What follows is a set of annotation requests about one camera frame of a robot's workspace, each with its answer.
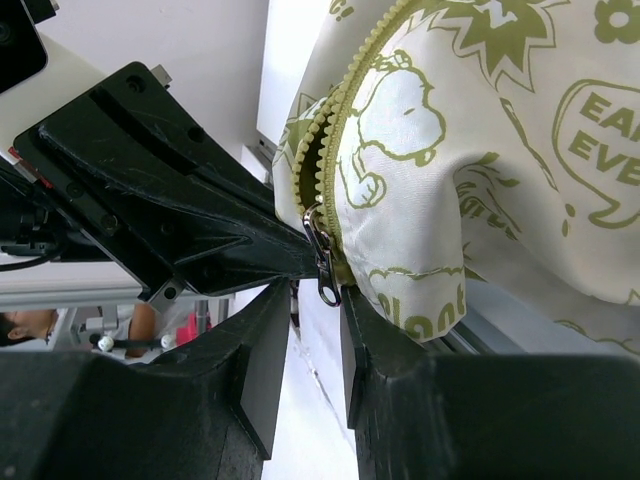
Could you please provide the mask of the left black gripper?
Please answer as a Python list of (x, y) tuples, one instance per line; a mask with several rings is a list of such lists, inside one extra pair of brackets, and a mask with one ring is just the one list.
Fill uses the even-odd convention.
[(22, 127), (1, 159), (1, 251), (106, 263), (155, 305), (311, 278), (314, 250), (272, 190), (131, 63)]

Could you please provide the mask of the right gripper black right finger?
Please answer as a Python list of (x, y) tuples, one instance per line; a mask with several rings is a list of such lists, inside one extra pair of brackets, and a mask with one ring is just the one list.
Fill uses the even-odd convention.
[(635, 479), (639, 365), (432, 353), (342, 291), (348, 426), (363, 479)]

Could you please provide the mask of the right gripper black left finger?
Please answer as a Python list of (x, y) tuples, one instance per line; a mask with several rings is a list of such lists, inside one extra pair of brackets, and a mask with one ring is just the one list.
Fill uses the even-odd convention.
[(1, 354), (5, 479), (257, 479), (273, 452), (290, 286), (154, 361)]

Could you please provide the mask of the cream jacket with green print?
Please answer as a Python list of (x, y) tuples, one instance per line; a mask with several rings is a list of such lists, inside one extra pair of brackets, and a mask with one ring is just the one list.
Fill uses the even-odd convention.
[(330, 278), (417, 342), (477, 311), (639, 355), (635, 1), (332, 1), (273, 175)]

